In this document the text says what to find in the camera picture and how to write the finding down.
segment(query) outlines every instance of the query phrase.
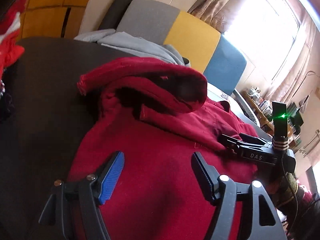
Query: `red fleece blanket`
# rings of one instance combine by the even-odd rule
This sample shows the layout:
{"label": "red fleece blanket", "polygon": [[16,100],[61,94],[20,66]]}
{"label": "red fleece blanket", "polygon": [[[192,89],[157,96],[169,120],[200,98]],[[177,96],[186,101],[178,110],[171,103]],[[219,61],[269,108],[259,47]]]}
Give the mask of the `red fleece blanket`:
{"label": "red fleece blanket", "polygon": [[[199,72],[154,58],[120,58],[80,77],[81,93],[104,89],[100,119],[81,142],[68,180],[124,152],[113,195],[100,206],[112,240],[204,239],[214,207],[191,169],[194,151],[220,174],[252,181],[255,165],[234,158],[217,137],[256,133],[226,102],[208,99],[206,86]],[[236,239],[240,213],[239,203],[229,239]]]}

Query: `cable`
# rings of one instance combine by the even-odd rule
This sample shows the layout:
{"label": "cable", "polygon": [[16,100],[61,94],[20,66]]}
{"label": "cable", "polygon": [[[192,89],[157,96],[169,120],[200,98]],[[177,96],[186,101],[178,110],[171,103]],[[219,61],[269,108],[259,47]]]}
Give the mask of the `cable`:
{"label": "cable", "polygon": [[292,223],[292,225],[290,226],[290,228],[288,228],[288,230],[287,230],[287,236],[288,236],[288,234],[290,233],[290,230],[293,228],[293,226],[294,226],[294,223],[295,223],[295,221],[296,221],[296,218],[297,218],[297,215],[298,215],[298,199],[297,199],[297,196],[296,196],[296,194],[295,194],[295,192],[294,192],[294,190],[293,190],[293,188],[292,188],[292,186],[291,186],[291,184],[290,184],[290,182],[289,182],[289,180],[288,180],[288,178],[287,178],[287,174],[285,173],[285,171],[284,171],[284,166],[283,166],[283,155],[282,155],[282,158],[281,158],[281,164],[282,164],[282,170],[283,170],[283,174],[284,174],[284,178],[285,178],[285,180],[287,181],[287,184],[288,184],[288,186],[289,186],[289,189],[291,190],[291,193],[292,193],[292,195],[293,195],[293,198],[295,199],[295,201],[296,201],[296,207],[297,207],[297,209],[296,209],[296,214],[295,214],[295,216],[294,216],[294,220],[293,220],[293,223]]}

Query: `gray cloth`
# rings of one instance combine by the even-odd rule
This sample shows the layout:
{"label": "gray cloth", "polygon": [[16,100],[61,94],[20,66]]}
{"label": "gray cloth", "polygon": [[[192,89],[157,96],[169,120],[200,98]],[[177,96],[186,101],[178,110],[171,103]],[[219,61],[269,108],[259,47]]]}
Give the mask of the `gray cloth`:
{"label": "gray cloth", "polygon": [[154,57],[167,63],[185,66],[184,60],[172,45],[160,46],[125,32],[117,32],[98,40],[98,44],[118,49],[138,57]]}
{"label": "gray cloth", "polygon": [[87,42],[96,42],[102,39],[105,36],[110,34],[114,34],[116,32],[115,29],[106,29],[106,30],[99,30],[94,32],[82,33],[74,38],[77,41],[87,41]]}

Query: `beige curtain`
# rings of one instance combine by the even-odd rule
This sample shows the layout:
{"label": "beige curtain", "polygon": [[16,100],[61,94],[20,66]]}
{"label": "beige curtain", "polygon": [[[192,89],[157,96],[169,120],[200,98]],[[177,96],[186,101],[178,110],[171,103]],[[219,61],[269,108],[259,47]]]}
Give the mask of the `beige curtain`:
{"label": "beige curtain", "polygon": [[303,81],[316,35],[316,26],[307,12],[278,76],[266,93],[265,99],[289,103]]}
{"label": "beige curtain", "polygon": [[228,30],[246,0],[197,0],[188,13],[221,33]]}

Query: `blue cushion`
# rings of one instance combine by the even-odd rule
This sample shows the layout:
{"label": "blue cushion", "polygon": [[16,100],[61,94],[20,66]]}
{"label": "blue cushion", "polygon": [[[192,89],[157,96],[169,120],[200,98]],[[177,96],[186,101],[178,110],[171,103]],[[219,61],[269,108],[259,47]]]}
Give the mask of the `blue cushion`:
{"label": "blue cushion", "polygon": [[210,84],[231,95],[246,65],[242,53],[221,35],[203,75]]}

